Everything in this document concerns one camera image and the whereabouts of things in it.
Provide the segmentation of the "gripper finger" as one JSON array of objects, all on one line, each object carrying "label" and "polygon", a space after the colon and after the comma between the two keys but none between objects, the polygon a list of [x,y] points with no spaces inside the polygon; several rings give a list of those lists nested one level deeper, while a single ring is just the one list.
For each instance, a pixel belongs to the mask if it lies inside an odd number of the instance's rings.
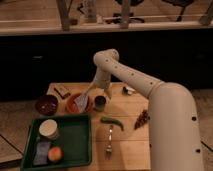
[{"label": "gripper finger", "polygon": [[86,93],[89,93],[92,89],[95,88],[95,84],[92,82],[86,90]]},{"label": "gripper finger", "polygon": [[105,90],[105,93],[106,93],[106,95],[108,96],[109,99],[112,98],[112,91],[111,91],[111,88],[107,88],[107,89]]}]

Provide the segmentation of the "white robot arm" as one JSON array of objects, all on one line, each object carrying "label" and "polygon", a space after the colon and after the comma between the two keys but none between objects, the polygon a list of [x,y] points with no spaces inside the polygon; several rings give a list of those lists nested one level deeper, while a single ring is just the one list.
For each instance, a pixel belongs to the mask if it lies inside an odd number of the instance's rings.
[{"label": "white robot arm", "polygon": [[115,49],[94,54],[92,84],[106,89],[117,77],[148,99],[151,171],[204,171],[197,107],[184,86],[119,62]]}]

